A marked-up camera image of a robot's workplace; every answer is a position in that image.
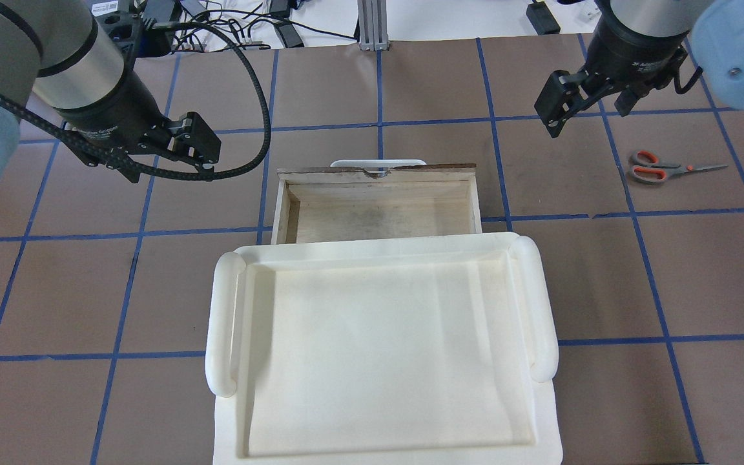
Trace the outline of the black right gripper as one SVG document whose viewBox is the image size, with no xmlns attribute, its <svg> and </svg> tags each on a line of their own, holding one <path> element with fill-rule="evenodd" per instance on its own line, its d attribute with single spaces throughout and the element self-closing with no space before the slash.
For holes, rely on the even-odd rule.
<svg viewBox="0 0 744 465">
<path fill-rule="evenodd" d="M 649 36 L 629 29 L 616 17 L 602 17 L 594 30 L 581 71 L 555 70 L 535 100 L 534 109 L 551 138 L 558 138 L 567 121 L 608 95 L 618 94 L 614 107 L 620 117 L 631 114 L 652 89 L 670 83 L 676 94 L 690 90 L 680 79 L 688 57 L 685 34 Z"/>
</svg>

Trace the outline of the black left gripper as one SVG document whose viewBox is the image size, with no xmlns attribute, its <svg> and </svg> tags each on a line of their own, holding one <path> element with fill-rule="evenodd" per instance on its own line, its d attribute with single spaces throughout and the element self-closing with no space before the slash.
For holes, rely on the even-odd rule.
<svg viewBox="0 0 744 465">
<path fill-rule="evenodd" d="M 92 164 L 101 162 L 132 183 L 138 183 L 142 174 L 182 180 L 174 171 L 146 167 L 130 159 L 130 155 L 165 155 L 169 149 L 171 120 L 160 112 L 153 98 L 109 98 L 86 108 L 57 108 L 56 112 L 83 140 L 104 153 L 100 161 L 95 149 L 72 149 L 77 156 L 91 157 Z M 213 170 L 221 146 L 218 135 L 197 112 L 186 112 L 175 121 L 178 161 L 197 170 Z"/>
</svg>

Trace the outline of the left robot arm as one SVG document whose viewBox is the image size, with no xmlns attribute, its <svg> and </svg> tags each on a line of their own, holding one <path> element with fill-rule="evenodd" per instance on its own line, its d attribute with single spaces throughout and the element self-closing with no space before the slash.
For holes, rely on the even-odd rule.
<svg viewBox="0 0 744 465">
<path fill-rule="evenodd" d="M 31 94 L 73 132 L 68 147 L 89 167 L 105 163 L 75 144 L 108 150 L 106 162 L 136 182 L 130 155 L 158 155 L 212 172 L 221 142 L 195 112 L 165 117 L 124 55 L 82 1 L 0 1 L 0 179 L 20 138 Z"/>
</svg>

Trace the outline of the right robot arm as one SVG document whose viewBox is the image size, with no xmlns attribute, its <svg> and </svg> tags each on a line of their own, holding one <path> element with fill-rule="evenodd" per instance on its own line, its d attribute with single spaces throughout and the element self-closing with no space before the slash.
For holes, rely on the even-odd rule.
<svg viewBox="0 0 744 465">
<path fill-rule="evenodd" d="M 706 77 L 744 110 L 744 1 L 597 1 L 600 17 L 584 64 L 555 70 L 534 103 L 553 138 L 574 115 L 614 95 L 626 117 L 654 89 L 685 94 Z"/>
</svg>

